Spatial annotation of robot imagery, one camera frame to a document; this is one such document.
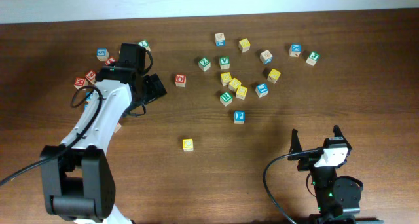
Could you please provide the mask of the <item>yellow C block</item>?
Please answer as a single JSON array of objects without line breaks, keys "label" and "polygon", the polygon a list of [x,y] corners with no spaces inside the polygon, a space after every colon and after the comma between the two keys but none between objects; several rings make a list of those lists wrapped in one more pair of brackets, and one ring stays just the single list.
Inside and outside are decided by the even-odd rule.
[{"label": "yellow C block", "polygon": [[192,138],[183,139],[182,146],[183,146],[184,151],[193,151],[194,150],[193,139]]}]

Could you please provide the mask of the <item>blue P block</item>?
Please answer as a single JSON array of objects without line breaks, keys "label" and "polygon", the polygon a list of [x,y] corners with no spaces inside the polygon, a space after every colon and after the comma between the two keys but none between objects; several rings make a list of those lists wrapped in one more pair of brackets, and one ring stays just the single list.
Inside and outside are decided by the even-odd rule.
[{"label": "blue P block", "polygon": [[246,119],[246,114],[244,111],[235,111],[234,112],[234,123],[243,124]]}]

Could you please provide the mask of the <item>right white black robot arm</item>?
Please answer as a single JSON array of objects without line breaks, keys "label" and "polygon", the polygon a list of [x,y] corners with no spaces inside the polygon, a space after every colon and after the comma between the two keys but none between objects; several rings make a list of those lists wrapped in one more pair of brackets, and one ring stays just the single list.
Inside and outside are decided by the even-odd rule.
[{"label": "right white black robot arm", "polygon": [[333,127],[333,137],[323,146],[304,151],[297,130],[292,130],[290,160],[298,162],[298,171],[308,171],[312,178],[319,213],[309,216],[309,223],[355,223],[360,212],[363,183],[350,176],[337,176],[337,168],[347,162],[352,146],[340,128]]}]

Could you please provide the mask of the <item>green R block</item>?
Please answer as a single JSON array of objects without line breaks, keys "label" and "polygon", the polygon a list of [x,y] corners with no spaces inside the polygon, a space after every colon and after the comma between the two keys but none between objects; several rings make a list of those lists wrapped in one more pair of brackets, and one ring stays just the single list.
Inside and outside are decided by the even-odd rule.
[{"label": "green R block", "polygon": [[231,104],[233,101],[233,97],[229,92],[224,92],[220,95],[220,102],[226,107]]}]

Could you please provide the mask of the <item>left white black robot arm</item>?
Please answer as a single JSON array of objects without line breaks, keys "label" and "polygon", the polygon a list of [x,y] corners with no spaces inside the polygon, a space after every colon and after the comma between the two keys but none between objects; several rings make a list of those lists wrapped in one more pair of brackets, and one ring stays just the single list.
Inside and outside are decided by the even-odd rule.
[{"label": "left white black robot arm", "polygon": [[158,75],[149,75],[151,52],[123,43],[119,59],[104,66],[90,102],[77,124],[57,146],[40,154],[46,212],[75,223],[131,223],[116,207],[116,187],[106,153],[120,118],[166,94]]}]

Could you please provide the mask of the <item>green V block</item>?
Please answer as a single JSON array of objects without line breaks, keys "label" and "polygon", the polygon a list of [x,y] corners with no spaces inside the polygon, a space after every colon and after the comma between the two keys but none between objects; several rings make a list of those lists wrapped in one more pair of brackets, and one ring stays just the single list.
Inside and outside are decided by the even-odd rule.
[{"label": "green V block", "polygon": [[220,69],[230,68],[230,58],[228,56],[222,56],[219,58]]}]

